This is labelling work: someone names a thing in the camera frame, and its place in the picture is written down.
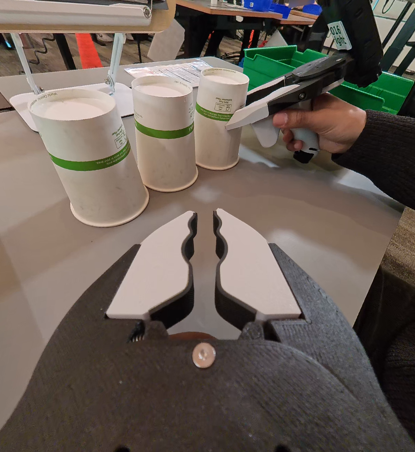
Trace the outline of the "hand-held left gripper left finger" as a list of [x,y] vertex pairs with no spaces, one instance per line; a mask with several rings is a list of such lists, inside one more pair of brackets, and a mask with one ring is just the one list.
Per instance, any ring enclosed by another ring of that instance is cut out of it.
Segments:
[[185,319],[194,306],[196,234],[197,213],[187,211],[144,239],[106,316],[160,321],[166,329]]

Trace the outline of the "laminated paper sheet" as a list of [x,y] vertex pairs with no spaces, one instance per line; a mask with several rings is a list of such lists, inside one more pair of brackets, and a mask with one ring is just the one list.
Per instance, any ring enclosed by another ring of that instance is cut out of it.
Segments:
[[167,76],[187,83],[192,87],[198,87],[201,72],[211,67],[212,66],[205,61],[195,59],[189,63],[128,67],[125,68],[125,71],[134,79],[145,76]]

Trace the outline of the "wooden document stand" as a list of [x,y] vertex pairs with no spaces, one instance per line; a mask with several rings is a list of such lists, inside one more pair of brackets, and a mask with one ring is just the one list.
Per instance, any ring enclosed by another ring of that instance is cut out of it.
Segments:
[[104,82],[84,82],[78,89],[109,94],[121,117],[133,115],[131,88],[117,81],[126,33],[159,33],[175,16],[176,1],[38,1],[0,0],[0,32],[8,32],[18,46],[18,55],[31,93],[17,94],[10,101],[29,128],[37,132],[28,104],[44,92],[34,81],[19,37],[25,32],[114,32],[110,67]]

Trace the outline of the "person's right hand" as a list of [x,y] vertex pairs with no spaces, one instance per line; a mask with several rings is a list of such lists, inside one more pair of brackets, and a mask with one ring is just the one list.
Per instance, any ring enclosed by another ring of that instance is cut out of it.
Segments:
[[362,133],[367,120],[364,110],[348,104],[330,93],[312,100],[312,110],[285,109],[273,116],[273,125],[283,132],[290,151],[300,151],[302,140],[295,139],[293,130],[308,129],[318,135],[320,150],[330,154],[345,153]]

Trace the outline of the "green plastic bin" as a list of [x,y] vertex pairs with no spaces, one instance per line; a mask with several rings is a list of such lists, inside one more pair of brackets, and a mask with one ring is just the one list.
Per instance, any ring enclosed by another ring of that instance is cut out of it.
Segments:
[[[324,56],[326,54],[311,49],[299,52],[296,45],[251,48],[244,51],[243,72],[250,79],[251,90]],[[363,110],[396,115],[413,84],[412,80],[383,72],[376,82],[367,87],[359,88],[352,83],[343,82],[330,92]]]

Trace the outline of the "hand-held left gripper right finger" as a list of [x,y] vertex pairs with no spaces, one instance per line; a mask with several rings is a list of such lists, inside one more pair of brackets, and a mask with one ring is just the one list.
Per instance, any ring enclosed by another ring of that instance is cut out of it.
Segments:
[[253,321],[297,320],[302,311],[267,240],[248,224],[218,208],[215,307],[241,330]]

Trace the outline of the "person's dark clothed body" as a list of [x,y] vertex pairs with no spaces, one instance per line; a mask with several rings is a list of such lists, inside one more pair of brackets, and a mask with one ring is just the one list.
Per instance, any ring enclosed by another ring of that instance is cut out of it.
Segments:
[[388,403],[415,441],[415,286],[380,267],[353,328]]

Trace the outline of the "white paper cup green band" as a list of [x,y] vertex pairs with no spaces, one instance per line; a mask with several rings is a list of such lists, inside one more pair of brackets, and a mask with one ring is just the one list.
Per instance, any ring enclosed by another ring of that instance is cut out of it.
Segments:
[[168,76],[144,76],[133,80],[131,89],[143,183],[164,193],[190,187],[198,177],[192,86]]
[[148,189],[112,96],[52,90],[29,102],[28,110],[75,218],[89,226],[113,227],[143,212]]
[[244,107],[248,76],[225,68],[201,72],[195,105],[196,164],[210,170],[227,170],[239,161],[241,128],[227,130],[233,114]]

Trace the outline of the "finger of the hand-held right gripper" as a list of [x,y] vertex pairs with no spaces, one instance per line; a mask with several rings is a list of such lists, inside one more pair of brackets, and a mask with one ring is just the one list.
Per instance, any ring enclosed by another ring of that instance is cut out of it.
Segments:
[[269,112],[268,101],[266,99],[259,99],[234,112],[230,120],[226,123],[225,129],[231,131],[264,120],[274,114],[275,112]]
[[255,89],[248,91],[245,106],[259,101],[264,97],[272,94],[280,88],[296,85],[300,82],[300,78],[296,75],[283,75],[267,82]]

